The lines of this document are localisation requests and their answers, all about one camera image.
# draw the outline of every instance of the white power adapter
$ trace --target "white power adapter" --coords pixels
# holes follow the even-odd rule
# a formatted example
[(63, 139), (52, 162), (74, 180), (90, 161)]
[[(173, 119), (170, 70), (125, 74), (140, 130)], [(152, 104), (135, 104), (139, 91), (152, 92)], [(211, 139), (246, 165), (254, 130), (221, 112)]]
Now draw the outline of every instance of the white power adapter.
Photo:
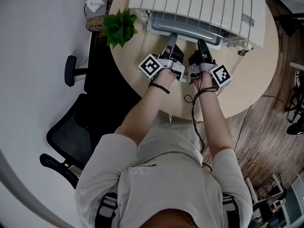
[(102, 0), (87, 0), (86, 5), (93, 13), (95, 13), (100, 6), (105, 5), (105, 3)]

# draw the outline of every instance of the necklace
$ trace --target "necklace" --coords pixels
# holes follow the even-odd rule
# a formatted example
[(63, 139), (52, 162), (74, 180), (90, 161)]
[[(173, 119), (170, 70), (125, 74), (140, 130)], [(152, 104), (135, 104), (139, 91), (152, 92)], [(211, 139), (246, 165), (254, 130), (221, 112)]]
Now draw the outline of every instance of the necklace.
[(180, 210), (180, 212), (181, 212), (182, 215), (186, 218), (187, 222), (188, 222), (190, 225), (192, 225), (192, 226), (195, 227), (195, 228), (198, 228), (198, 227), (192, 222), (193, 219), (191, 220), (191, 219), (188, 218), (188, 214), (187, 214), (185, 211)]

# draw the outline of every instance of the table top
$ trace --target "table top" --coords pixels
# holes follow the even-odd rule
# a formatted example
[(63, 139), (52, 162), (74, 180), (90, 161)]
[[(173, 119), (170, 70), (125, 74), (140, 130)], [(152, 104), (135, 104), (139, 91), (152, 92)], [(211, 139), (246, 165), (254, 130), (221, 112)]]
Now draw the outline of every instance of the table top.
[[(118, 9), (123, 10), (128, 6), (129, 0), (114, 0), (110, 14), (116, 14)], [(128, 84), (143, 96), (148, 88), (149, 79), (139, 71), (138, 65), (149, 54), (159, 54), (166, 46), (168, 37), (151, 34), (146, 30), (146, 25), (138, 19), (134, 23), (138, 34), (128, 41), (123, 48), (116, 46), (111, 49), (115, 63), (128, 82)], [(197, 49), (197, 44), (177, 40), (177, 45), (185, 54), (183, 64), (188, 66), (188, 58)], [(266, 6), (266, 31), (264, 47), (256, 47), (243, 58), (233, 48), (223, 47), (217, 51), (210, 48), (212, 57), (218, 65), (224, 64), (228, 70), (239, 62), (232, 75), (231, 83), (218, 95), (220, 107), (224, 116), (234, 116), (250, 107), (266, 91), (276, 70), (278, 61), (278, 36), (276, 25), (271, 12)], [(194, 85), (175, 80), (170, 87), (170, 94), (164, 100), (161, 110), (184, 119), (191, 120), (192, 104), (184, 100), (184, 96), (196, 94)], [(195, 107), (195, 119), (202, 121), (200, 103)]]

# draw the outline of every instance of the white appliance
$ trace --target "white appliance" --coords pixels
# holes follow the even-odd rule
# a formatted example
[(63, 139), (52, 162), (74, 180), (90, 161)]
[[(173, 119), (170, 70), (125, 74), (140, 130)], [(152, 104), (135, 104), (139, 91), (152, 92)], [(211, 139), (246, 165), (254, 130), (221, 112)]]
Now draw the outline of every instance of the white appliance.
[(263, 47), (265, 0), (130, 0), (132, 13), (151, 33), (221, 49), (223, 43), (242, 48)]

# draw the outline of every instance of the wooden floor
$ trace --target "wooden floor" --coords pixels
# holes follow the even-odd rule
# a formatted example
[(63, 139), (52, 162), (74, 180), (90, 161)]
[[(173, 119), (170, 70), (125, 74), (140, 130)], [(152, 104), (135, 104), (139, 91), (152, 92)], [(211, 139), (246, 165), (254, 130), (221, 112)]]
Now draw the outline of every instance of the wooden floor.
[[(266, 0), (273, 16), (287, 14), (275, 0)], [(288, 37), (276, 22), (279, 38), (279, 58), (274, 78), (264, 95), (275, 96), (289, 102), (294, 84), (295, 69), (289, 62), (304, 65), (304, 33), (296, 31)], [(228, 118), (236, 155), (244, 177), (249, 177), (254, 187), (267, 185), (272, 173), (280, 174), (285, 188), (290, 188), (304, 167), (304, 136), (286, 134), (290, 125), (286, 120), (284, 104), (274, 98), (261, 97), (250, 108)], [(209, 151), (204, 154), (210, 163)]]

